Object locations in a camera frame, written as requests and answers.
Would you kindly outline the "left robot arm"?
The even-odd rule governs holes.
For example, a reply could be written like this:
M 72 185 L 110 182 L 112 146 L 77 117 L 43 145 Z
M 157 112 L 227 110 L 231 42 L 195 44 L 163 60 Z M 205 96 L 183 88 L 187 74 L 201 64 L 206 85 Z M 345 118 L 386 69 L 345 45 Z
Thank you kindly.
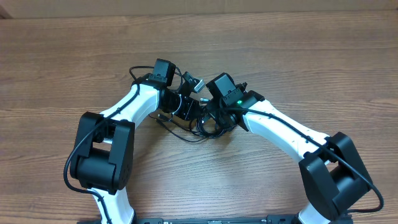
M 134 77 L 119 102 L 101 113 L 84 113 L 75 145 L 63 169 L 65 185 L 90 194 L 99 208 L 98 223 L 134 223 L 126 185 L 132 172 L 134 133 L 145 117 L 157 109 L 185 116 L 189 95 L 204 81 L 182 73 L 172 62 L 157 59 L 151 72 Z

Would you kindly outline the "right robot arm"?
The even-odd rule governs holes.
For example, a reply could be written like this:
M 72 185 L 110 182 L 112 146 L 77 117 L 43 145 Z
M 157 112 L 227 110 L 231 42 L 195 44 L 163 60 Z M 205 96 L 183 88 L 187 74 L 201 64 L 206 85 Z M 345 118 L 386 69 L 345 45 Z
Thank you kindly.
M 264 137 L 299 166 L 308 205 L 297 223 L 336 223 L 370 191 L 372 180 L 351 138 L 314 131 L 278 111 L 262 95 L 246 91 L 230 75 L 208 82 L 212 95 L 206 109 L 222 128 L 240 126 Z

